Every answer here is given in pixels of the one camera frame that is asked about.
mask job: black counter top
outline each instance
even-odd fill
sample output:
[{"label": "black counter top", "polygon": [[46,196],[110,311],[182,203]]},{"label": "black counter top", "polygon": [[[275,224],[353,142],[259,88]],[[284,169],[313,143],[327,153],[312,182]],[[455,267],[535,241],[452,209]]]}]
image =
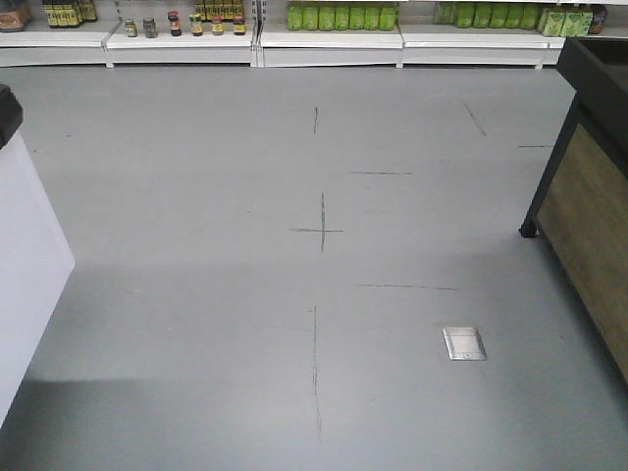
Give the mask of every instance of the black counter top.
[{"label": "black counter top", "polygon": [[23,110],[7,85],[0,84],[0,149],[22,124]]},{"label": "black counter top", "polygon": [[569,37],[556,68],[584,108],[628,151],[628,40]]}]

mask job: wooden display counter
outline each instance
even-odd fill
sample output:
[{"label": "wooden display counter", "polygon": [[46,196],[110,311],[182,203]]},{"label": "wooden display counter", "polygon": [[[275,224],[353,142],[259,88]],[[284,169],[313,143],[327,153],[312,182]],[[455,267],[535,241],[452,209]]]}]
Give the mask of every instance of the wooden display counter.
[{"label": "wooden display counter", "polygon": [[569,38],[576,89],[519,232],[541,233],[628,380],[628,41]]}]

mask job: wooden panel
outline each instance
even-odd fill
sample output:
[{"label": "wooden panel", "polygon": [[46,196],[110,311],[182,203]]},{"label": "wooden panel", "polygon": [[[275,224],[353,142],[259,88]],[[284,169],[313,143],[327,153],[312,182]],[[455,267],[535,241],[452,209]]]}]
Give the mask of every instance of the wooden panel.
[{"label": "wooden panel", "polygon": [[628,183],[582,125],[538,220],[628,379]]}]

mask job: floor outlet cover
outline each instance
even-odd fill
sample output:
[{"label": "floor outlet cover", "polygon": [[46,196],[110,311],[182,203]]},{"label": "floor outlet cover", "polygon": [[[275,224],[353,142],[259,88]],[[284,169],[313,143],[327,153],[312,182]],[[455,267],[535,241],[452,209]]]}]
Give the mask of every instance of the floor outlet cover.
[{"label": "floor outlet cover", "polygon": [[449,359],[467,361],[484,361],[487,359],[482,337],[475,327],[445,327],[443,336],[449,352]]}]

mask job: counter leg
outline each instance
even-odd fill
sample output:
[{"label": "counter leg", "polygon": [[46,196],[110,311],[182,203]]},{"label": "counter leg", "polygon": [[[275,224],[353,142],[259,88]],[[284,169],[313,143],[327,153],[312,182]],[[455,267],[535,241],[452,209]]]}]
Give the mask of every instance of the counter leg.
[{"label": "counter leg", "polygon": [[562,156],[567,150],[567,146],[569,145],[569,141],[571,140],[571,136],[576,130],[576,126],[578,125],[577,115],[579,108],[580,97],[578,94],[576,94],[576,96],[573,98],[573,101],[571,102],[571,106],[569,107],[569,111],[567,112],[567,116],[565,117],[565,121],[562,125],[560,133],[558,134],[556,144],[551,151],[551,156],[549,157],[548,164],[546,165],[546,169],[543,172],[543,176],[541,177],[541,182],[537,187],[534,198],[532,198],[532,203],[530,204],[528,213],[523,220],[523,224],[519,228],[519,233],[522,237],[532,238],[537,235],[537,225],[534,222],[534,217],[541,208],[541,204],[548,194],[548,189],[550,188],[553,176],[556,174],[558,166],[560,165],[560,161],[562,160]]}]

